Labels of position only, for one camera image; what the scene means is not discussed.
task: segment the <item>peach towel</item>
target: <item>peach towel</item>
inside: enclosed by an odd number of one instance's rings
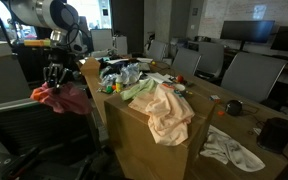
[[[57,113],[71,111],[83,115],[92,111],[86,93],[73,83],[64,84],[60,94],[53,94],[53,88],[48,88],[47,83],[44,83],[42,87],[34,89],[31,99],[53,107]]]
[[[159,84],[145,111],[150,116],[148,126],[157,144],[176,146],[187,139],[187,124],[195,114],[173,86]]]

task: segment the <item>red cloth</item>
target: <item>red cloth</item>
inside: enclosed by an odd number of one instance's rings
[[[86,93],[76,88],[73,83],[64,84],[59,94],[53,93],[53,88],[48,88],[47,83],[34,89],[31,99],[53,107],[53,111],[64,113],[71,111],[77,114],[89,114],[92,111],[91,104]]]

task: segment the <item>green cloth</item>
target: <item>green cloth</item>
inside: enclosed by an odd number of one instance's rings
[[[129,90],[122,91],[120,94],[122,99],[125,101],[131,98],[134,99],[142,93],[151,92],[152,90],[155,90],[155,88],[156,82],[153,79],[145,79],[140,80],[139,84],[136,84]]]

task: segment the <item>desk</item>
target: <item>desk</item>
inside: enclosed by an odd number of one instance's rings
[[[287,165],[287,160],[282,155],[259,148],[256,144],[256,135],[248,133],[256,127],[254,117],[232,117],[228,114],[218,116],[217,111],[224,110],[227,101],[239,99],[259,109],[254,115],[259,120],[265,121],[272,117],[288,119],[288,116],[207,81],[184,74],[186,80],[194,84],[190,87],[193,96],[187,97],[187,100],[196,114],[200,115],[195,117],[196,123],[189,125],[189,139],[181,145],[176,147],[156,145],[150,136],[146,115],[130,109],[127,106],[129,102],[123,102],[118,94],[96,93],[99,87],[98,67],[99,64],[90,59],[83,65],[81,72],[86,78],[100,115],[108,128],[112,146],[126,177],[133,179],[223,179],[223,177],[225,179],[274,179]],[[208,113],[212,112],[208,97],[213,94],[218,95],[222,103],[216,106],[213,116],[208,116]],[[194,150],[198,149],[199,144],[194,142],[203,140],[203,124],[201,123],[208,122],[207,117],[212,117],[213,126],[224,131],[257,155],[266,167],[260,171],[248,173],[238,169],[232,163],[223,165],[212,158],[202,156],[196,158],[198,154]],[[288,156],[288,145],[284,153]]]

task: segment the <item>bottle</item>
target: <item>bottle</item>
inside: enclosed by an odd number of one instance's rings
[[[122,75],[117,74],[116,75],[116,92],[120,92],[123,89],[123,79],[122,79]]]

